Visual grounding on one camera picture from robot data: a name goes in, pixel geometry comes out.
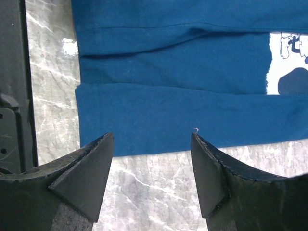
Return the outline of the blue t shirt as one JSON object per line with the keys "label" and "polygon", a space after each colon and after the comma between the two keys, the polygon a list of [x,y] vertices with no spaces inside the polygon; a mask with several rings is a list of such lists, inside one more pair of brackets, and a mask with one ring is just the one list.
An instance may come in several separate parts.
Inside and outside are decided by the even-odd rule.
{"label": "blue t shirt", "polygon": [[305,0],[74,0],[80,144],[115,156],[308,136]]}

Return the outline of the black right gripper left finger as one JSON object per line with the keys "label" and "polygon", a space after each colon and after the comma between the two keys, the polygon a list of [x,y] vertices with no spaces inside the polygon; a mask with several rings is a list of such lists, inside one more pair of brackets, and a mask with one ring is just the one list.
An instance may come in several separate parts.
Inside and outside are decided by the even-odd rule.
{"label": "black right gripper left finger", "polygon": [[3,231],[90,231],[99,219],[114,151],[106,133],[22,174],[0,178]]}

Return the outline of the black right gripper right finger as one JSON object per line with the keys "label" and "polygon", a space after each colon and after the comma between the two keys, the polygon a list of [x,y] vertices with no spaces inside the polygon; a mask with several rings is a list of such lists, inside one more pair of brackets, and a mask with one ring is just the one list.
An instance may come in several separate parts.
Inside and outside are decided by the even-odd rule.
{"label": "black right gripper right finger", "polygon": [[251,167],[197,133],[191,158],[201,215],[210,231],[305,231],[308,176],[287,178]]}

